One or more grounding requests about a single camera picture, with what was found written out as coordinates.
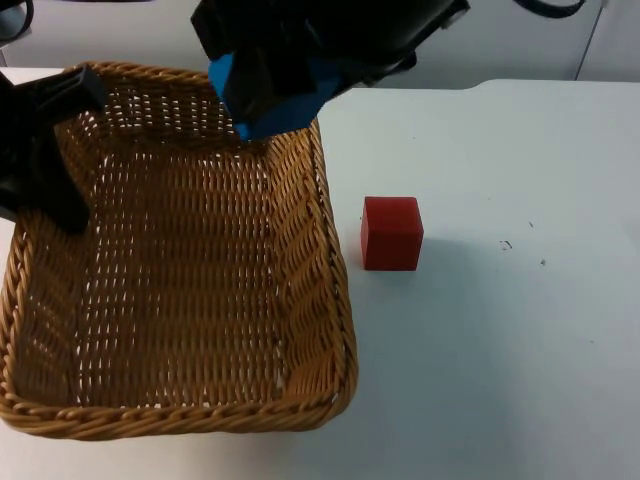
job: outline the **red block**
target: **red block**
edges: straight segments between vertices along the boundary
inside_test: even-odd
[[[415,270],[422,220],[413,197],[365,197],[360,240],[365,270]]]

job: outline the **woven basket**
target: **woven basket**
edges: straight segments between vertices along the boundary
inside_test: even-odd
[[[342,412],[358,367],[317,123],[242,143],[204,74],[92,67],[106,113],[57,130],[90,223],[72,237],[19,215],[0,416],[102,440]]]

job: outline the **table surface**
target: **table surface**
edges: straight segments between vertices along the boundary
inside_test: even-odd
[[[638,105],[640,84],[528,81],[336,99],[320,125],[359,348],[349,409],[308,433],[98,444],[1,425],[0,477],[639,478]],[[417,272],[361,269],[365,195],[418,198]]]

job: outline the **black cable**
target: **black cable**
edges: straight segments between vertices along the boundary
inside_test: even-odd
[[[34,14],[35,8],[33,6],[33,0],[25,0],[25,4],[27,6],[27,12],[24,17],[24,23],[22,24],[22,27],[20,27],[20,30],[18,30],[18,33],[16,33],[15,35],[12,35],[9,38],[0,37],[0,42],[3,42],[3,43],[13,42],[18,37],[20,37],[20,35],[22,35],[24,32],[29,30],[29,27],[31,26],[31,22],[33,22],[33,14]]]
[[[545,18],[567,18],[578,13],[586,0],[578,0],[573,5],[551,5],[542,0],[514,0],[522,8]]]

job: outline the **basket rim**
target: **basket rim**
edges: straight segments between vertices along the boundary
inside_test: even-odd
[[[205,73],[164,67],[141,66],[122,62],[88,63],[100,75],[123,75],[175,84],[208,85]],[[315,201],[321,209],[322,233],[326,238],[332,285],[342,298],[336,304],[342,353],[335,358],[337,384],[333,391],[300,399],[277,399],[266,403],[242,403],[220,406],[168,407],[82,407],[48,406],[19,396],[12,381],[15,365],[13,344],[19,337],[25,296],[30,281],[30,264],[36,250],[39,225],[44,217],[38,212],[18,216],[1,293],[0,311],[0,418],[13,428],[53,438],[86,440],[134,437],[140,435],[190,432],[262,432],[271,430],[307,430],[319,427],[341,413],[355,393],[358,377],[355,331],[348,298],[347,273],[340,253],[333,221],[329,190],[317,119],[304,132],[310,143],[315,180]],[[33,226],[27,232],[26,223]]]

